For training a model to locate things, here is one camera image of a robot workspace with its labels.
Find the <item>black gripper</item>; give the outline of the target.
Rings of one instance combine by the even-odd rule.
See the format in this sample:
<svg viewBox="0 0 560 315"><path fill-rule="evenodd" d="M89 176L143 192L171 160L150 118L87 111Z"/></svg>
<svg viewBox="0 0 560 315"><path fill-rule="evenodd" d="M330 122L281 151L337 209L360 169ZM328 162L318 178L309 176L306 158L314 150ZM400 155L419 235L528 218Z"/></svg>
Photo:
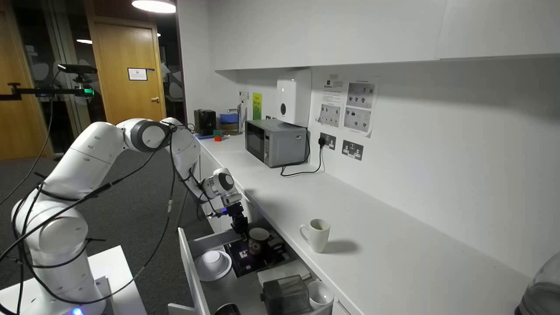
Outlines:
<svg viewBox="0 0 560 315"><path fill-rule="evenodd" d="M243 216L243 207L239 204L234 204L227 209L227 216L230 218L232 232L236 234L236 242L244 244L250 241L250 228L248 220Z"/></svg>

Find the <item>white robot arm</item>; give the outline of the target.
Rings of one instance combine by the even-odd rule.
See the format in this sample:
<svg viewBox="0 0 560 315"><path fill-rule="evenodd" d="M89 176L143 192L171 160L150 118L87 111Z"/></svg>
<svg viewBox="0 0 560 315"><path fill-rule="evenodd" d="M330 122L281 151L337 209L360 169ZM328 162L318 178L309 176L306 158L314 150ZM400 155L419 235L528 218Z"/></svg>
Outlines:
<svg viewBox="0 0 560 315"><path fill-rule="evenodd" d="M106 176L125 151L166 151L173 181L201 204L220 200L222 207L211 214L230 218L230 230L237 235L248 232L241 195L229 171L218 169L202 181L194 178L197 141L178 120L96 122L73 141L54 171L12 207L13 244L8 249L20 255L38 284L27 311L15 315L101 315L106 311L110 297L90 274L85 256L89 228L78 207L113 186Z"/></svg>

